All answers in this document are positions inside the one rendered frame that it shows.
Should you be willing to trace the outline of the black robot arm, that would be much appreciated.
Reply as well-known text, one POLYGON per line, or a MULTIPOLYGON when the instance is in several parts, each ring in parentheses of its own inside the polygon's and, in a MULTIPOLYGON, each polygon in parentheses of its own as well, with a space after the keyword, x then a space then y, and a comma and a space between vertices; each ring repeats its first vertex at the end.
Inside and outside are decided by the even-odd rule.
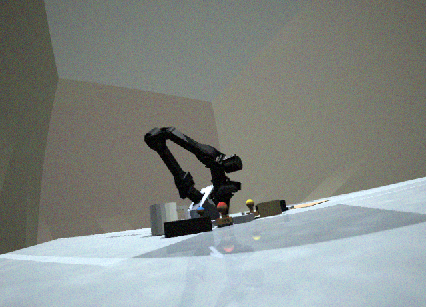
POLYGON ((201 193, 197 190, 194 187, 195 183, 190 173, 184 172, 180 168, 166 145, 166 140, 168 139, 192 152, 206 168, 210 168, 211 176, 225 174, 225 172, 236 172, 243 169, 242 161, 236 154, 225 157, 226 155, 217 151, 216 148, 198 143, 194 139, 176 130, 175 127, 157 127, 148 131, 144 135, 145 143, 159 154, 174 176, 175 185, 179 190, 180 198, 185 199, 188 197, 193 202, 193 206, 200 203, 205 192, 201 193), (217 157, 219 158, 216 161, 217 157))

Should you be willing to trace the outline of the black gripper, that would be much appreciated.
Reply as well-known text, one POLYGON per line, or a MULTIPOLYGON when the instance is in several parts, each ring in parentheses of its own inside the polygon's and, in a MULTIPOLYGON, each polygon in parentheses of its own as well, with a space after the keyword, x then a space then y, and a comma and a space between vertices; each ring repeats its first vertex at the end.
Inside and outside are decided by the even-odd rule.
POLYGON ((208 195, 209 200, 212 199, 213 203, 218 206, 219 203, 224 202, 228 205, 226 215, 228 215, 230 209, 230 199, 234 196, 233 193, 237 192, 237 186, 234 184, 227 186, 226 180, 228 177, 225 174, 219 174, 212 176, 211 183, 213 184, 213 190, 208 195))

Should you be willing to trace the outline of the grey mug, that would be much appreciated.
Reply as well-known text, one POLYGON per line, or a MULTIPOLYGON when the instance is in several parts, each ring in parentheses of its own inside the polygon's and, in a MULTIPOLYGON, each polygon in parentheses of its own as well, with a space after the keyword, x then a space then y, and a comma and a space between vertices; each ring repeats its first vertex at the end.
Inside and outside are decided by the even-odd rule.
POLYGON ((184 218, 188 218, 188 207, 176 206, 175 202, 165 204, 154 204, 149 206, 150 209, 150 225, 152 236, 162 236, 164 234, 164 223, 178 220, 177 210, 184 209, 184 218))

